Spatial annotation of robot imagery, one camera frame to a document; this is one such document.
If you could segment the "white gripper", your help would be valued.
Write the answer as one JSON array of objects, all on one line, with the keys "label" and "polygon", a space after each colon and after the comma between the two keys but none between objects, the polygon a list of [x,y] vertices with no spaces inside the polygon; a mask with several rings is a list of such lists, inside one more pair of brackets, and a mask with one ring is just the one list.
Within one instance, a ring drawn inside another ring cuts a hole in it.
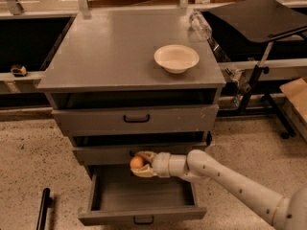
[{"label": "white gripper", "polygon": [[143,178],[150,178],[154,176],[158,177],[169,177],[169,160],[171,154],[168,152],[160,152],[156,154],[153,151],[139,151],[135,154],[136,156],[140,156],[148,163],[152,163],[152,166],[149,164],[138,168],[131,169],[132,173],[136,176]]}]

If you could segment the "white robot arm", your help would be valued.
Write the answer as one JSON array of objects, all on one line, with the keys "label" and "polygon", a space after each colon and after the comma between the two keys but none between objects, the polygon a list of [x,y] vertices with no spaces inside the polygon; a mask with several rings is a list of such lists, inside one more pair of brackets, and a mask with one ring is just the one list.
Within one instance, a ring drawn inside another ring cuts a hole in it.
[{"label": "white robot arm", "polygon": [[307,188],[285,197],[220,164],[203,150],[187,155],[139,151],[130,160],[131,172],[139,177],[178,177],[197,182],[213,179],[237,197],[275,230],[307,230]]}]

